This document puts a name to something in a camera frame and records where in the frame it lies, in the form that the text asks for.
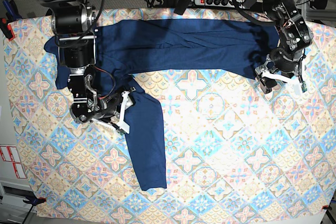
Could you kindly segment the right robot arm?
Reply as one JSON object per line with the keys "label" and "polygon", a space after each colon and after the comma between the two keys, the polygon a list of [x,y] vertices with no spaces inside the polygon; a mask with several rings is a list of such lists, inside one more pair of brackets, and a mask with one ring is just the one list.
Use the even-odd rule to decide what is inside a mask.
{"label": "right robot arm", "polygon": [[96,122],[128,134],[130,126],[124,120],[125,111],[135,104],[130,94],[134,87],[117,88],[112,74],[111,90],[103,95],[93,87],[96,72],[96,24],[102,11],[95,11],[88,0],[39,0],[51,10],[51,28],[58,47],[58,61],[70,73],[67,87],[73,95],[70,114],[76,123]]}

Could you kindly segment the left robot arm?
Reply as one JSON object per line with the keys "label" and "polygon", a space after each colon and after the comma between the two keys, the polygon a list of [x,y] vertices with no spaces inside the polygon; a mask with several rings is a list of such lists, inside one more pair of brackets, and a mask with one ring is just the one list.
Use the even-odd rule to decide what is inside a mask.
{"label": "left robot arm", "polygon": [[256,25],[274,26],[279,35],[279,45],[266,56],[266,61],[255,69],[263,93],[270,93],[278,81],[292,86],[296,95],[307,91],[302,72],[306,58],[305,49],[312,44],[313,35],[293,0],[263,0],[262,11],[269,21],[261,22],[231,0],[234,8]]}

